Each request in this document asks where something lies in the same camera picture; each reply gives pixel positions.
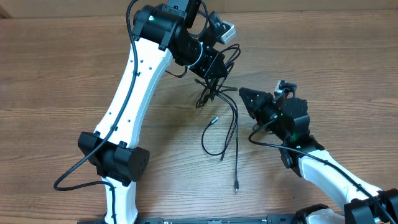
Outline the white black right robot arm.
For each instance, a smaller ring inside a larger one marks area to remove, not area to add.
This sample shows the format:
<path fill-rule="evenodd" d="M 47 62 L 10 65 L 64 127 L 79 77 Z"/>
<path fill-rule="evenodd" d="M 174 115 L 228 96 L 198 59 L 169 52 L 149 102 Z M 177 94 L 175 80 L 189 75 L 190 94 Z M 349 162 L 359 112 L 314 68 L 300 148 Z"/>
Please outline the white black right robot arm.
<path fill-rule="evenodd" d="M 316 185 L 339 208 L 319 204 L 299 210 L 297 223 L 397 223 L 397 189 L 382 190 L 340 165 L 310 133 L 306 100 L 287 88 L 267 93 L 240 88 L 239 95 L 259 125 L 249 142 L 277 148 L 284 166 Z"/>

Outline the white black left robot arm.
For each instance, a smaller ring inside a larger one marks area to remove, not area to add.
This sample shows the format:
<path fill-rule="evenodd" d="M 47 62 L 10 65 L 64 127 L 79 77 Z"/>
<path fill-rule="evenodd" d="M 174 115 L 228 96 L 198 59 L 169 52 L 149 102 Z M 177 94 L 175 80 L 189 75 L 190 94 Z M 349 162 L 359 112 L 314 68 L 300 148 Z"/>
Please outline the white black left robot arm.
<path fill-rule="evenodd" d="M 137 220 L 136 184 L 150 156 L 138 146 L 141 125 L 170 63 L 176 62 L 205 80 L 227 75 L 224 55 L 215 44 L 228 43 L 236 28 L 212 12 L 202 34 L 189 33 L 201 5 L 201 1 L 169 1 L 146 5 L 126 17 L 131 49 L 123 77 L 95 130 L 81 133 L 78 139 L 78 147 L 96 167 L 106 189 L 103 223 Z"/>

